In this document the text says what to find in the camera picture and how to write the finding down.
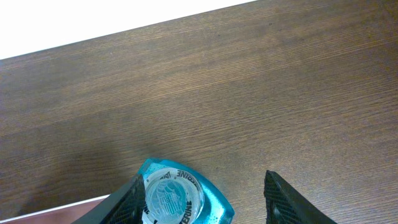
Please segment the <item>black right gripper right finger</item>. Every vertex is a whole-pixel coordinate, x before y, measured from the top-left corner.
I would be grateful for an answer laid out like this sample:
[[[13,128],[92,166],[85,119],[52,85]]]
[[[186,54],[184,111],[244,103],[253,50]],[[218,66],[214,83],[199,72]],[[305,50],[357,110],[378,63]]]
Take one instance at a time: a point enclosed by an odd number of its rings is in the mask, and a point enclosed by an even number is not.
[[[267,224],[336,224],[277,172],[267,170],[264,178]]]

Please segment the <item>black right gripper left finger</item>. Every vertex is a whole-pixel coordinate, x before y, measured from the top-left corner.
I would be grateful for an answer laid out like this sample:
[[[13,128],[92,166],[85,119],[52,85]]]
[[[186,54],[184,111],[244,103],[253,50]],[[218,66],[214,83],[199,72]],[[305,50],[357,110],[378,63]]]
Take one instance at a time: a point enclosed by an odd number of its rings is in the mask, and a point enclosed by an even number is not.
[[[143,224],[145,197],[144,179],[136,174],[73,224]]]

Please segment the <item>blue mouthwash bottle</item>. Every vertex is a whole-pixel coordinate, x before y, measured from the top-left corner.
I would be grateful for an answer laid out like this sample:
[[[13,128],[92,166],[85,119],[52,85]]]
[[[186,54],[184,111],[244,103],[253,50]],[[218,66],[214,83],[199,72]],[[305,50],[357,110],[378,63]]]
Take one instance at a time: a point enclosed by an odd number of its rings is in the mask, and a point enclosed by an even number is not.
[[[234,210],[226,197],[197,171],[167,159],[147,159],[144,179],[146,224],[230,224]]]

